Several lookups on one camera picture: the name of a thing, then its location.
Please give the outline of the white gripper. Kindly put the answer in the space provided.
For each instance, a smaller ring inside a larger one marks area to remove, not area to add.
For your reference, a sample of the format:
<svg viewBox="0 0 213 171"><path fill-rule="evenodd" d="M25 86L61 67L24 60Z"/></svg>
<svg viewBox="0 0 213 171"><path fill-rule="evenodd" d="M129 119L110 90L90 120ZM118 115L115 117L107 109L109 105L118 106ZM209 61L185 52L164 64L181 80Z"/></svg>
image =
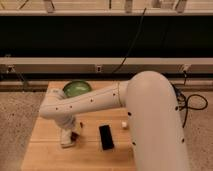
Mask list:
<svg viewBox="0 0 213 171"><path fill-rule="evenodd" d="M62 129L63 133L75 133L80 135L83 129L83 123L78 121L75 116L60 117L55 123Z"/></svg>

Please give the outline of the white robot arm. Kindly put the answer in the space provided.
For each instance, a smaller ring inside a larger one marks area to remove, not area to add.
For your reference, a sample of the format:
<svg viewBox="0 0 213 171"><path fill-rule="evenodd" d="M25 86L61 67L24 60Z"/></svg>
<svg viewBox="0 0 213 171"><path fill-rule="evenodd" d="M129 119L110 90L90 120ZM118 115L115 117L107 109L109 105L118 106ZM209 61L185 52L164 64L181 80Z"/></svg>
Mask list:
<svg viewBox="0 0 213 171"><path fill-rule="evenodd" d="M191 171L175 90L155 71L143 71L128 81L68 98L48 90L40 106L45 119L114 108L125 108L137 171Z"/></svg>

